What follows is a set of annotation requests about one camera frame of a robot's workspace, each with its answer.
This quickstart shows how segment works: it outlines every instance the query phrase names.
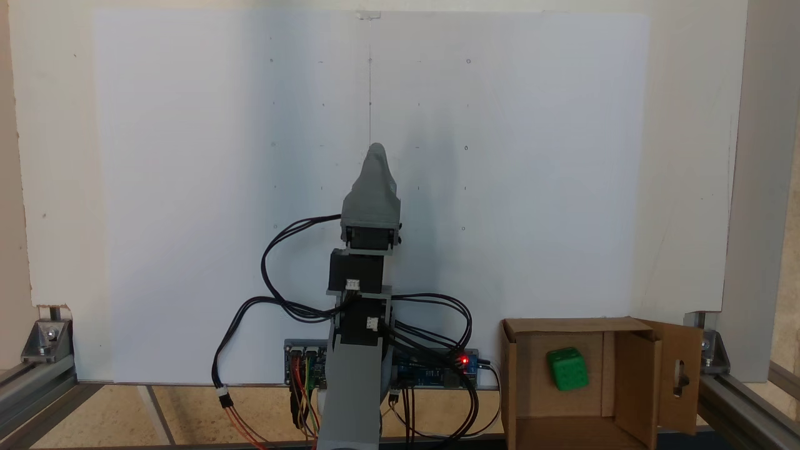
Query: gray robotic arm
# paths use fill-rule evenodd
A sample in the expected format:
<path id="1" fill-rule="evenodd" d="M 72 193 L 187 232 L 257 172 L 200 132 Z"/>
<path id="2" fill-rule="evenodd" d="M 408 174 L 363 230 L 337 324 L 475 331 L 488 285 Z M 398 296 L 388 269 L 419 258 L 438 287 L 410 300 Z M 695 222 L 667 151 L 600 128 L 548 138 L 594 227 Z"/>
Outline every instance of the gray robotic arm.
<path id="1" fill-rule="evenodd" d="M 342 205 L 346 248 L 330 255 L 328 294 L 346 306 L 331 321 L 325 419 L 319 450 L 377 450 L 380 405 L 389 387 L 392 348 L 379 333 L 391 325 L 391 286 L 383 258 L 400 244 L 400 199 L 386 149 L 374 143 Z"/>

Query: open cardboard box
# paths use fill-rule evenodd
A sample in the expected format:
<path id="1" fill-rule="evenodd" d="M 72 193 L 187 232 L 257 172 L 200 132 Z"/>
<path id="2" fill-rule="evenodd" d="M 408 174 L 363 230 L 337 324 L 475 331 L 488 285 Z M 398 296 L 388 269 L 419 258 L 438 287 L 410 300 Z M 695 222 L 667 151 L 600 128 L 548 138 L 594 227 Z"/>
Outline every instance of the open cardboard box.
<path id="1" fill-rule="evenodd" d="M 502 421 L 509 450 L 649 448 L 658 426 L 694 434 L 702 330 L 631 317 L 505 319 Z M 561 392 L 546 353 L 575 347 L 589 385 Z"/>

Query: wire bundle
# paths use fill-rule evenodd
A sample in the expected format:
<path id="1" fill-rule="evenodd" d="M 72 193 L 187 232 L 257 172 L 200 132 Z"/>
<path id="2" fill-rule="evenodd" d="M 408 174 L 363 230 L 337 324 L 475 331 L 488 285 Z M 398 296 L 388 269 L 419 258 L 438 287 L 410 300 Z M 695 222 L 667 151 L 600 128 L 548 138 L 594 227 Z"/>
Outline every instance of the wire bundle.
<path id="1" fill-rule="evenodd" d="M 497 381 L 497 384 L 498 384 L 498 392 L 500 392 L 502 390 L 502 387 L 500 386 L 500 375 L 498 374 L 497 369 L 494 368 L 494 366 L 492 364 L 488 364 L 489 361 L 486 361 L 486 360 L 481 360 L 481 361 L 484 361 L 487 364 L 479 364 L 478 367 L 481 368 L 481 369 L 484 369 L 484 370 L 491 371 L 494 374 L 494 379 Z M 411 435 L 416 434 L 417 436 L 426 437 L 428 439 L 441 439 L 441 438 L 448 437 L 448 435 L 443 435 L 443 434 L 440 434 L 440 433 L 421 432 L 421 431 L 417 430 L 416 421 L 414 419 L 414 415 L 415 415 L 415 410 L 414 410 L 414 388 L 412 387 L 410 390 L 411 390 L 411 395 L 410 395 L 411 402 L 410 402 L 410 404 L 408 404 L 406 402 L 406 396 L 403 396 L 403 408 L 404 409 L 410 409 L 409 412 L 406 412 L 406 411 L 403 412 L 403 415 L 405 416 L 405 419 L 400 416 L 400 413 L 396 409 L 397 401 L 396 400 L 395 401 L 391 401 L 390 400 L 390 402 L 389 402 L 389 409 L 394 413 L 394 416 L 397 418 L 397 420 L 406 427 L 406 436 L 408 436 L 409 434 L 411 434 Z M 476 432 L 465 434 L 464 436 L 461 437 L 461 439 L 472 439 L 472 438 L 475 438 L 475 437 L 478 437 L 478 436 L 482 436 L 484 433 L 489 431 L 497 423 L 497 421 L 500 419 L 500 406 L 501 406 L 500 399 L 498 399 L 498 409 L 494 413 L 494 417 L 492 417 L 492 420 L 486 426 L 484 426 L 483 428 L 477 430 Z"/>
<path id="2" fill-rule="evenodd" d="M 314 447 L 316 448 L 316 439 L 319 435 L 319 416 L 314 405 L 311 403 L 311 393 L 313 388 L 310 383 L 310 365 L 311 358 L 306 357 L 305 361 L 301 356 L 292 356 L 290 360 L 290 383 L 289 388 L 292 393 L 292 415 L 294 417 L 294 425 L 302 431 L 309 438 L 314 439 Z M 308 425 L 308 416 L 311 412 L 311 426 Z"/>
<path id="3" fill-rule="evenodd" d="M 472 384 L 472 381 L 464 373 L 463 368 L 456 364 L 456 359 L 450 354 L 450 352 L 437 352 L 432 348 L 428 348 L 425 345 L 420 344 L 412 337 L 387 327 L 385 324 L 381 324 L 381 327 L 378 330 L 384 335 L 385 339 L 389 340 L 390 344 L 392 344 L 399 351 L 404 352 L 408 356 L 415 359 L 418 364 L 430 368 L 445 368 L 451 370 L 458 376 L 461 385 L 466 388 L 467 393 L 470 395 L 470 410 L 468 411 L 464 422 L 456 429 L 455 432 L 445 436 L 441 442 L 431 447 L 431 450 L 445 448 L 453 442 L 464 437 L 470 428 L 472 428 L 472 425 L 475 423 L 475 419 L 478 418 L 478 392 L 475 390 L 475 386 Z M 468 327 L 467 330 L 465 330 L 465 335 L 469 336 L 470 332 L 471 330 Z M 411 399 L 411 403 L 413 405 L 413 389 Z M 413 416 L 414 414 L 412 412 L 410 413 L 410 416 L 406 418 L 406 434 L 414 434 Z"/>
<path id="4" fill-rule="evenodd" d="M 214 383 L 214 386 L 217 388 L 217 395 L 219 396 L 220 404 L 226 410 L 226 414 L 237 431 L 259 450 L 266 450 L 266 448 L 260 444 L 256 438 L 259 438 L 261 442 L 267 441 L 262 436 L 257 434 L 256 431 L 253 430 L 252 427 L 248 425 L 247 422 L 245 422 L 245 420 L 242 419 L 242 417 L 236 411 L 233 400 L 230 398 L 230 394 L 228 393 L 227 386 L 222 383 L 219 377 L 219 356 L 230 339 L 233 337 L 247 310 L 249 310 L 255 304 L 270 303 L 278 305 L 289 317 L 302 323 L 325 322 L 332 319 L 340 311 L 343 311 L 349 306 L 349 295 L 345 296 L 339 305 L 327 310 L 320 310 L 301 303 L 291 302 L 283 297 L 280 292 L 278 292 L 278 290 L 272 284 L 269 274 L 266 270 L 266 257 L 269 255 L 270 251 L 284 239 L 296 235 L 301 231 L 307 230 L 316 224 L 329 222 L 340 218 L 341 215 L 326 215 L 298 220 L 281 230 L 274 237 L 274 239 L 270 241 L 270 244 L 267 246 L 266 250 L 264 250 L 264 254 L 261 257 L 261 275 L 264 280 L 264 284 L 270 290 L 272 297 L 262 295 L 255 296 L 243 303 L 236 312 L 234 319 L 231 321 L 230 326 L 222 338 L 222 342 L 219 344 L 219 347 L 217 347 L 217 351 L 214 353 L 214 362 L 211 365 L 211 380 Z M 467 432 L 472 427 L 475 419 L 478 416 L 478 393 L 475 390 L 475 386 L 464 374 L 463 368 L 459 367 L 456 363 L 456 356 L 464 352 L 464 349 L 466 348 L 466 345 L 469 343 L 470 337 L 472 336 L 472 315 L 470 314 L 470 310 L 463 302 L 448 295 L 434 293 L 393 295 L 392 300 L 442 305 L 454 309 L 461 314 L 466 321 L 464 332 L 458 340 L 453 340 L 444 335 L 427 331 L 420 327 L 415 327 L 400 321 L 396 321 L 395 323 L 395 327 L 397 328 L 396 330 L 387 327 L 384 323 L 381 323 L 380 328 L 378 329 L 389 344 L 394 345 L 400 352 L 406 353 L 422 366 L 430 368 L 445 368 L 457 374 L 461 384 L 466 387 L 466 390 L 469 392 L 470 410 L 463 424 L 453 434 L 448 436 L 437 436 L 431 433 L 431 436 L 443 438 L 442 442 L 433 446 L 431 450 L 444 448 L 456 440 L 464 436 L 468 436 Z M 437 352 L 434 349 L 420 344 L 418 340 L 425 340 L 432 344 L 436 344 L 445 348 L 447 351 Z M 308 389 L 310 386 L 308 373 L 309 366 L 310 361 L 308 360 L 305 362 L 305 365 L 303 365 L 301 356 L 292 358 L 290 361 L 290 386 L 294 386 L 292 391 L 293 395 L 295 396 L 294 401 L 296 401 L 298 405 L 298 417 L 302 419 L 302 422 L 299 420 L 296 425 L 299 429 L 303 430 L 303 433 L 306 435 L 307 439 L 310 437 L 316 439 L 320 423 L 317 413 L 310 402 L 311 392 L 310 389 Z M 306 368 L 305 381 L 303 380 L 302 367 Z M 405 393 L 406 398 L 409 400 L 407 400 L 404 404 L 410 404 L 410 407 L 406 410 L 406 439 L 409 445 L 413 445 L 414 435 L 423 435 L 420 432 L 415 431 L 413 387 L 410 390 L 408 388 L 405 389 Z M 307 423 L 308 411 L 311 411 L 312 413 L 311 427 L 309 427 Z"/>
<path id="5" fill-rule="evenodd" d="M 228 331 L 226 331 L 225 335 L 222 337 L 222 342 L 217 347 L 217 351 L 214 353 L 214 362 L 211 364 L 211 381 L 214 383 L 215 388 L 222 387 L 222 381 L 219 379 L 219 355 L 222 353 L 222 349 L 228 344 L 230 338 L 233 337 L 236 329 L 239 327 L 239 324 L 242 322 L 242 317 L 244 317 L 245 313 L 247 312 L 250 307 L 255 304 L 259 303 L 271 303 L 276 304 L 279 307 L 283 308 L 283 311 L 289 315 L 292 319 L 295 319 L 299 322 L 303 323 L 320 323 L 329 320 L 331 317 L 336 315 L 337 312 L 341 311 L 344 307 L 346 307 L 346 302 L 342 302 L 337 307 L 328 309 L 328 310 L 319 310 L 314 307 L 309 307 L 304 304 L 290 302 L 283 298 L 283 296 L 275 289 L 275 286 L 270 282 L 270 277 L 267 275 L 266 272 L 266 257 L 269 255 L 270 250 L 272 250 L 276 245 L 282 242 L 284 239 L 289 238 L 293 235 L 296 235 L 300 231 L 307 230 L 312 226 L 318 223 L 329 222 L 331 220 L 340 219 L 342 215 L 325 215 L 321 217 L 312 217 L 309 219 L 298 220 L 297 222 L 292 223 L 288 227 L 284 228 L 281 232 L 279 232 L 273 239 L 270 241 L 270 244 L 264 250 L 264 255 L 261 257 L 261 277 L 264 279 L 264 284 L 266 284 L 267 288 L 270 290 L 274 297 L 266 297 L 266 296 L 256 296 L 252 299 L 247 300 L 242 306 L 239 307 L 238 311 L 236 311 L 236 315 L 234 315 L 234 319 L 230 322 L 230 326 L 228 327 Z"/>

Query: green cube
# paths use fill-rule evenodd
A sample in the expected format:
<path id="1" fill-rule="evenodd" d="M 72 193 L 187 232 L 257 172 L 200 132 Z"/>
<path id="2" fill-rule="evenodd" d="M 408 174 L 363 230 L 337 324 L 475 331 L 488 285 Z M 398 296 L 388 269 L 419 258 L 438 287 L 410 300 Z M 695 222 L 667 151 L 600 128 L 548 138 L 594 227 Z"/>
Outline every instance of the green cube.
<path id="1" fill-rule="evenodd" d="M 589 385 L 586 361 L 577 348 L 568 347 L 547 353 L 550 374 L 559 391 L 572 391 Z"/>

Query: circuit board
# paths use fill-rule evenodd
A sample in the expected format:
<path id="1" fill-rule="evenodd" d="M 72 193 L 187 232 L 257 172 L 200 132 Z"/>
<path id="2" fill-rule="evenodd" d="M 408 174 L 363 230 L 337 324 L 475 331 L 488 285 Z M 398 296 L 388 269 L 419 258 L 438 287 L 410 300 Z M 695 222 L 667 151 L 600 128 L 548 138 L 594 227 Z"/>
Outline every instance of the circuit board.
<path id="1" fill-rule="evenodd" d="M 327 388 L 325 379 L 325 361 L 328 352 L 327 340 L 285 340 L 283 342 L 283 383 L 289 385 L 291 376 L 291 358 L 300 352 L 302 357 L 300 372 L 305 377 L 306 365 L 308 364 L 308 388 Z"/>
<path id="2" fill-rule="evenodd" d="M 292 355 L 300 355 L 301 376 L 305 378 L 306 364 L 309 364 L 308 387 L 327 388 L 325 378 L 325 362 L 328 341 L 326 340 L 286 340 L 283 343 L 283 372 L 284 384 L 289 385 L 291 376 Z M 466 349 L 462 358 L 466 361 L 458 361 L 464 367 L 464 374 L 473 385 L 478 383 L 478 350 Z M 402 384 L 413 384 L 424 388 L 445 388 L 459 389 L 464 388 L 461 379 L 450 369 L 432 369 L 417 365 L 407 356 L 395 353 L 393 365 L 397 368 L 396 380 Z"/>
<path id="3" fill-rule="evenodd" d="M 464 367 L 464 374 L 473 384 L 478 383 L 478 350 L 467 349 L 458 361 Z M 421 367 L 405 355 L 395 355 L 394 365 L 397 367 L 397 384 L 412 383 L 414 386 L 426 388 L 459 389 L 465 388 L 461 378 L 452 370 L 442 368 Z"/>

